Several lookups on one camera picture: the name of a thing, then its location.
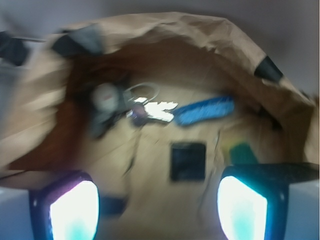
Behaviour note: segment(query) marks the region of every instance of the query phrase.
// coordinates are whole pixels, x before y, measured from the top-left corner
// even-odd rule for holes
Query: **white wall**
[[[43,38],[72,22],[146,12],[225,17],[246,32],[293,84],[319,94],[318,0],[0,0],[10,29]]]

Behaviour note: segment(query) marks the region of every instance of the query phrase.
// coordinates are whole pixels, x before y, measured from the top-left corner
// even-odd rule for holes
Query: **green object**
[[[258,164],[258,160],[247,143],[240,143],[230,149],[230,158],[233,165]]]

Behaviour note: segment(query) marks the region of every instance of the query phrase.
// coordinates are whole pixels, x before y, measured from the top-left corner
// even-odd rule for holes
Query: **black square object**
[[[201,181],[206,178],[206,145],[177,142],[171,145],[170,178],[172,181]]]

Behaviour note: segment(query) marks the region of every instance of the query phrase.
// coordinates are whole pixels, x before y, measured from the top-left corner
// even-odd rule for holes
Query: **brown paper bag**
[[[228,164],[217,143],[221,131],[225,139],[245,136],[261,163],[310,156],[304,147],[314,103],[230,21],[169,12],[115,16],[66,29],[92,23],[99,26],[105,55],[64,59],[50,49],[61,34],[50,36],[15,93],[0,160],[11,169],[83,169],[101,194],[129,197],[120,218],[100,220],[97,239],[223,239],[215,202]],[[261,74],[265,68],[278,79]],[[235,111],[184,128],[174,123],[134,128],[123,118],[103,139],[92,140],[88,113],[74,93],[87,81],[112,82],[123,72],[131,73],[132,85],[157,83],[157,101],[183,106],[230,94]],[[267,114],[258,115],[261,109]],[[274,131],[274,123],[280,129]],[[170,144],[178,141],[206,143],[204,182],[170,182]]]

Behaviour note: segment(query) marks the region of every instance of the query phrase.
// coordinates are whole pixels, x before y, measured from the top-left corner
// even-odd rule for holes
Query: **glowing light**
[[[99,195],[91,181],[82,181],[50,206],[54,240],[92,240],[97,231]]]
[[[220,182],[217,206],[220,223],[229,240],[265,238],[268,201],[233,176]]]

